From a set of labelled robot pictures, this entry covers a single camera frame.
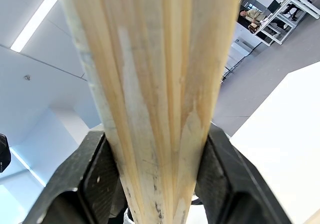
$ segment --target person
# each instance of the person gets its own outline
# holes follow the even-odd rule
[[[295,10],[294,14],[292,15],[291,19],[292,19],[292,21],[296,21],[296,20],[297,20],[296,15],[297,15],[297,13],[298,13],[301,9],[299,9],[299,8],[298,8],[297,6],[295,6],[294,4],[287,5],[287,8],[282,12],[282,14],[286,15],[286,14],[288,14],[288,13],[290,12],[290,10],[292,10],[292,9],[296,9],[296,10]]]
[[[256,25],[261,25],[260,21],[266,18],[266,16],[257,9],[251,9],[248,11],[242,10],[240,11],[240,16],[245,17],[245,19],[249,20],[251,23],[254,23]],[[273,19],[271,23],[276,24],[278,27],[282,29],[286,29],[288,27],[287,24],[285,24],[279,19]]]

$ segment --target window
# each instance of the window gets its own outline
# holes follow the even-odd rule
[[[251,9],[259,10],[256,6],[254,6],[254,5],[252,5],[252,4],[249,4],[249,5],[247,6],[247,9],[248,9],[248,10],[251,10]]]

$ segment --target wooden board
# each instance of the wooden board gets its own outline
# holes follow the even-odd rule
[[[63,0],[135,223],[185,223],[239,0]]]

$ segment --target fluorescent light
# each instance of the fluorescent light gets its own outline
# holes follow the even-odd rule
[[[36,31],[57,1],[58,0],[44,0],[42,2],[10,49],[19,53],[24,48],[33,33]]]
[[[21,156],[18,155],[12,148],[10,148],[11,153],[20,161],[20,163],[28,170],[30,171],[31,175],[34,176],[34,178],[40,182],[41,185],[45,187],[45,182],[30,168],[30,166],[21,158]]]

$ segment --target ceiling light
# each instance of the ceiling light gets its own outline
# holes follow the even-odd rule
[[[23,49],[57,1],[58,0],[44,0],[42,2],[10,49],[16,52],[20,52]]]

